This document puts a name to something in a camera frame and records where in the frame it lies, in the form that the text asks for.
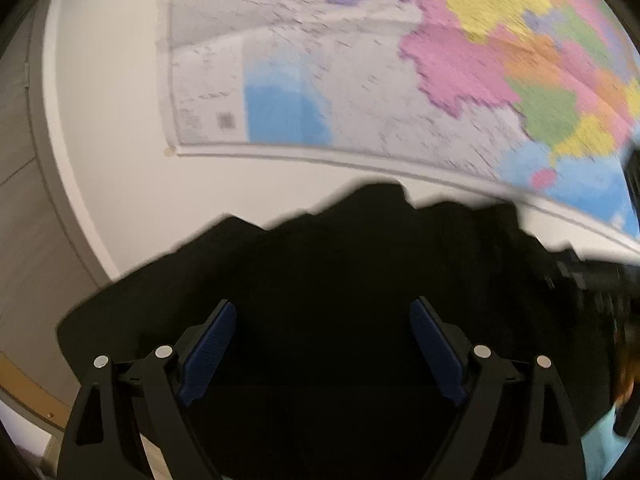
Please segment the teal grey bed sheet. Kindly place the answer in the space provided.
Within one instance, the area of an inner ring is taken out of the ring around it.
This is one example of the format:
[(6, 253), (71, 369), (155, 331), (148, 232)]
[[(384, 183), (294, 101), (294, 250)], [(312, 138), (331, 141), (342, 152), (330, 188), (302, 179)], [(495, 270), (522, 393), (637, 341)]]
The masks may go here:
[(616, 408), (611, 408), (582, 437), (588, 480), (602, 480), (623, 455), (629, 443), (614, 431)]

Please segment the large black garment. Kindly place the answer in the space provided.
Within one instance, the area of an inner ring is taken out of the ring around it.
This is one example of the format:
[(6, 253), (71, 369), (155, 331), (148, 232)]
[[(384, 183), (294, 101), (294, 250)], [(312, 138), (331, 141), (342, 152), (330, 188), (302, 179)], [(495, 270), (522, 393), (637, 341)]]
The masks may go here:
[(222, 300), (231, 340), (186, 409), (219, 479), (428, 479), (451, 416), (416, 343), (420, 297), (510, 361), (549, 358), (580, 442), (639, 390), (639, 319), (582, 310), (557, 252), (510, 202), (411, 205), (369, 183), (263, 229), (227, 217), (101, 289), (58, 326), (84, 381), (97, 356), (173, 346)]

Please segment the colourful wall map poster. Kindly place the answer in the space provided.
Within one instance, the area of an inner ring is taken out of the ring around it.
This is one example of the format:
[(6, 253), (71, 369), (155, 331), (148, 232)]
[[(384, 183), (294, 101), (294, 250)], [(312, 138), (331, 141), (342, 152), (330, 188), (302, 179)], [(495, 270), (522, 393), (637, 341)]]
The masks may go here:
[(639, 234), (639, 55), (605, 0), (157, 0), (184, 156), (470, 174)]

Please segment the grey wooden door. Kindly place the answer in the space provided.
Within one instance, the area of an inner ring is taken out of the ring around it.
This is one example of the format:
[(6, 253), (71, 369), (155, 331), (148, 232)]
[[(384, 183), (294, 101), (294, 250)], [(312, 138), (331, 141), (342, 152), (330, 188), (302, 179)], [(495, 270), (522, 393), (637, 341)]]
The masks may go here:
[(1, 55), (1, 396), (63, 431), (79, 389), (56, 326), (108, 281), (63, 187), (44, 110), (42, 54), (51, 0), (39, 0)]

